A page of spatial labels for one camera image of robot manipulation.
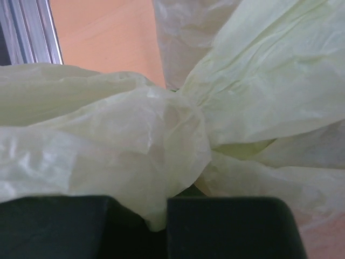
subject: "crumpled plastic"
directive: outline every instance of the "crumpled plastic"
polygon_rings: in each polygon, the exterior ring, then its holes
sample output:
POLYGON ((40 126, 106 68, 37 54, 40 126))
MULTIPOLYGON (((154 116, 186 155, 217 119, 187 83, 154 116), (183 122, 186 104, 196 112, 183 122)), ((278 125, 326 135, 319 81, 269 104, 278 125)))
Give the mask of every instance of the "crumpled plastic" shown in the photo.
POLYGON ((197 187, 281 198, 311 258, 345 253, 344 24, 342 0, 243 0, 177 92, 213 149, 197 187))
POLYGON ((345 118, 342 0, 243 0, 178 91, 211 146, 309 132, 345 118))
POLYGON ((0 71, 0 202, 109 195, 158 231, 167 198, 210 162, 199 108, 144 76, 49 64, 0 71))
POLYGON ((183 86, 241 0, 153 0, 167 89, 183 86))

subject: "white plastic bag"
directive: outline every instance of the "white plastic bag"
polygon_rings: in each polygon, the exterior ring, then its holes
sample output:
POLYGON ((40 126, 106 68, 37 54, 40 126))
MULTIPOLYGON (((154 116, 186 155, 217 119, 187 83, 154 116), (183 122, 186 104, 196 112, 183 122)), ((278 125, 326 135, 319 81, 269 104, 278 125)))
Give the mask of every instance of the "white plastic bag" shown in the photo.
MULTIPOLYGON (((24 78, 34 67, 6 69, 24 78)), ((1 124, 16 122, 12 119, 22 111, 27 112, 26 124, 64 115, 29 127, 0 127, 0 201, 47 194, 110 195, 146 219, 152 230, 163 229, 167 198, 191 186, 210 161, 200 110, 173 92, 147 86, 152 83, 136 73, 94 76, 80 70, 85 79, 63 78, 61 70, 72 76, 72 67, 45 64, 35 69, 51 69, 52 74, 38 76, 38 84, 3 84, 13 112, 1 103, 9 113, 1 124), (42 92, 36 94, 43 99, 30 93, 38 86, 42 92), (10 102, 25 93, 25 105, 10 102), (74 101, 89 104, 76 109, 74 101)))
POLYGON ((241 0, 153 0, 168 89, 182 87, 241 0))
POLYGON ((345 169, 345 121, 280 138, 250 158, 271 167, 345 169))

